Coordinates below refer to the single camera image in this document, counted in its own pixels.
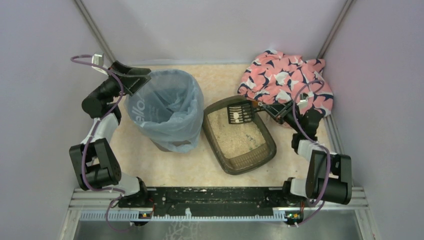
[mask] litter box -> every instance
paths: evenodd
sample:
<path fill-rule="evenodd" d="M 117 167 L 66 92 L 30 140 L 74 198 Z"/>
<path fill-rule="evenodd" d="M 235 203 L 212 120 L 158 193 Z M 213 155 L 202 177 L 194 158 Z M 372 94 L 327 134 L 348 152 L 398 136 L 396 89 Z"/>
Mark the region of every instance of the litter box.
<path fill-rule="evenodd" d="M 222 169 L 226 173 L 231 175 L 239 175 L 259 168 L 260 166 L 269 162 L 277 153 L 277 146 L 274 142 L 273 137 L 271 136 L 261 117 L 259 117 L 258 113 L 255 113 L 253 123 L 256 124 L 257 128 L 259 129 L 260 133 L 262 134 L 265 140 L 265 143 L 239 156 L 235 156 L 232 158 L 227 158 L 224 156 L 224 153 L 219 146 L 217 138 L 213 133 L 209 114 L 221 110 L 223 108 L 227 108 L 229 104 L 235 104 L 245 100 L 246 98 L 240 95 L 222 99 L 208 106 L 204 110 L 203 115 L 202 127 L 206 138 Z"/>

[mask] light blue plastic bag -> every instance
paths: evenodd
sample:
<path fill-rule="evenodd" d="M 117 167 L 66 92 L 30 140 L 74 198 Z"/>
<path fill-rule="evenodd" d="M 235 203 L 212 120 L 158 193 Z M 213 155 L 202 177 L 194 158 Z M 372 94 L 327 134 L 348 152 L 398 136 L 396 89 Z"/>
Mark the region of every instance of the light blue plastic bag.
<path fill-rule="evenodd" d="M 163 148 L 189 152 L 198 145 L 203 122 L 204 98 L 199 84 L 192 75 L 177 69 L 155 70 L 149 75 L 151 80 L 125 100 L 129 117 Z"/>

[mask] patterned cloth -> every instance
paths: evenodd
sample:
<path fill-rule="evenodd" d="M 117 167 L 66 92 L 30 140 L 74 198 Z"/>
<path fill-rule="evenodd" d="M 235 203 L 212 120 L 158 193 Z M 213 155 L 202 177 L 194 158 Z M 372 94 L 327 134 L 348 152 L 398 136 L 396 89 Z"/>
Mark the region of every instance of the patterned cloth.
<path fill-rule="evenodd" d="M 267 50 L 257 56 L 241 78 L 238 93 L 248 99 L 263 102 L 264 104 L 287 103 L 292 100 L 298 91 L 313 80 L 324 80 L 321 76 L 326 65 L 324 59 L 303 61 L 300 55 L 288 55 L 276 50 Z M 307 107 L 300 109 L 304 114 L 313 108 L 324 116 L 331 113 L 333 107 L 333 92 L 326 83 L 313 83 L 302 93 L 308 94 Z"/>

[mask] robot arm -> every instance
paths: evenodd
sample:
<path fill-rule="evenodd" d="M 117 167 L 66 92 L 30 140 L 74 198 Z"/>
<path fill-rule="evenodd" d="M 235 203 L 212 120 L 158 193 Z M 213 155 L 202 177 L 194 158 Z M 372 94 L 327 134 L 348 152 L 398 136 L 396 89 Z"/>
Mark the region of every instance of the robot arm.
<path fill-rule="evenodd" d="M 95 54 L 92 58 L 93 63 L 102 63 L 103 55 Z M 137 68 L 123 65 L 115 61 L 109 68 L 122 82 L 124 95 L 132 96 L 144 84 L 150 80 L 150 69 Z M 138 177 L 132 177 L 122 173 L 119 163 L 109 145 L 114 131 L 121 122 L 121 111 L 116 106 L 113 111 L 104 116 L 114 105 L 114 97 L 120 95 L 121 88 L 117 81 L 109 76 L 99 87 L 93 90 L 83 101 L 82 109 L 94 119 L 93 126 L 88 136 L 78 145 L 69 149 L 69 156 L 76 174 L 79 186 L 83 190 L 88 190 L 83 181 L 82 161 L 83 149 L 87 147 L 85 158 L 85 176 L 87 182 L 95 189 L 101 189 L 106 186 L 117 188 L 125 192 L 125 198 L 130 196 L 144 195 L 147 198 L 147 188 L 143 181 Z"/>

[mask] cable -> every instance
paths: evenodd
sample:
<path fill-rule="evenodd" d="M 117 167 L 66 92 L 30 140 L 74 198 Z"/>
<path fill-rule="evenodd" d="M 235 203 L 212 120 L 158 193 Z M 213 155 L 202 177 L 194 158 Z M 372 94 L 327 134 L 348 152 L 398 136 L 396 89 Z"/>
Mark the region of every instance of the cable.
<path fill-rule="evenodd" d="M 292 112 L 293 112 L 293 118 L 294 118 L 294 122 L 296 123 L 297 127 L 299 128 L 299 131 L 302 133 L 302 135 L 309 141 L 311 141 L 313 144 L 319 146 L 321 149 L 323 149 L 326 153 L 326 157 L 327 157 L 327 166 L 325 169 L 325 178 L 324 178 L 324 183 L 322 185 L 322 189 L 318 194 L 318 197 L 316 198 L 316 200 L 314 202 L 310 202 L 307 201 L 308 205 L 310 207 L 315 207 L 316 205 L 318 205 L 318 203 L 321 201 L 321 199 L 323 198 L 323 195 L 326 191 L 327 188 L 327 184 L 329 182 L 329 175 L 330 175 L 330 166 L 331 166 L 331 156 L 330 156 L 330 150 L 328 148 L 326 148 L 325 146 L 321 145 L 319 142 L 312 140 L 307 134 L 306 132 L 303 130 L 301 124 L 299 123 L 298 117 L 296 116 L 296 99 L 298 99 L 299 95 L 301 94 L 301 92 L 308 87 L 311 84 L 316 84 L 316 83 L 321 83 L 321 87 L 316 90 L 313 93 L 318 92 L 319 90 L 321 90 L 324 87 L 324 80 L 313 80 L 308 82 L 307 84 L 305 84 L 304 86 L 302 86 L 302 88 L 300 88 L 300 90 L 297 92 L 297 94 L 295 95 L 295 97 L 293 98 L 293 107 L 292 107 Z M 315 214 L 317 214 L 324 206 L 325 201 L 322 202 L 322 204 L 318 207 L 318 209 L 316 211 L 314 211 L 310 216 L 308 216 L 305 220 L 303 220 L 301 223 L 295 225 L 296 227 L 306 223 L 309 219 L 311 219 Z"/>
<path fill-rule="evenodd" d="M 87 140 L 87 142 L 84 145 L 84 149 L 82 151 L 82 164 L 81 164 L 81 172 L 82 172 L 82 181 L 84 182 L 85 186 L 87 186 L 88 189 L 90 189 L 93 192 L 100 192 L 100 191 L 105 191 L 105 190 L 110 190 L 110 191 L 117 191 L 119 192 L 119 196 L 115 199 L 113 199 L 112 201 L 110 201 L 109 206 L 107 207 L 106 210 L 106 223 L 107 225 L 114 231 L 119 232 L 119 233 L 125 233 L 128 232 L 131 228 L 132 225 L 127 228 L 127 229 L 116 229 L 114 228 L 111 223 L 109 222 L 108 216 L 109 216 L 109 210 L 113 207 L 114 203 L 116 201 L 119 201 L 124 195 L 125 195 L 125 191 L 120 189 L 120 188 L 115 188 L 115 187 L 104 187 L 104 188 L 94 188 L 93 186 L 91 186 L 87 180 L 87 176 L 86 176 L 86 157 L 87 157 L 87 150 L 89 148 L 89 143 L 90 141 L 93 139 L 93 134 L 96 132 L 97 127 L 100 124 L 100 121 L 102 121 L 108 114 L 110 114 L 119 104 L 119 102 L 121 101 L 122 97 L 124 96 L 124 86 L 122 84 L 122 82 L 120 81 L 120 79 L 115 75 L 115 73 L 113 73 L 111 70 L 104 68 L 103 66 L 91 63 L 91 62 L 86 62 L 86 61 L 80 61 L 80 60 L 76 60 L 76 59 L 85 59 L 85 58 L 92 58 L 92 55 L 89 54 L 82 54 L 82 55 L 78 55 L 78 56 L 73 56 L 70 58 L 70 60 L 74 63 L 77 64 L 83 64 L 83 65 L 88 65 L 88 66 L 92 66 L 92 67 L 96 67 L 99 69 L 102 69 L 104 71 L 106 71 L 109 75 L 111 75 L 119 84 L 120 87 L 120 93 L 119 93 L 119 98 L 118 100 L 113 104 L 113 106 L 109 109 L 109 111 L 107 111 L 100 119 L 96 120 L 96 123 L 94 124 L 92 130 L 89 133 L 89 138 Z"/>

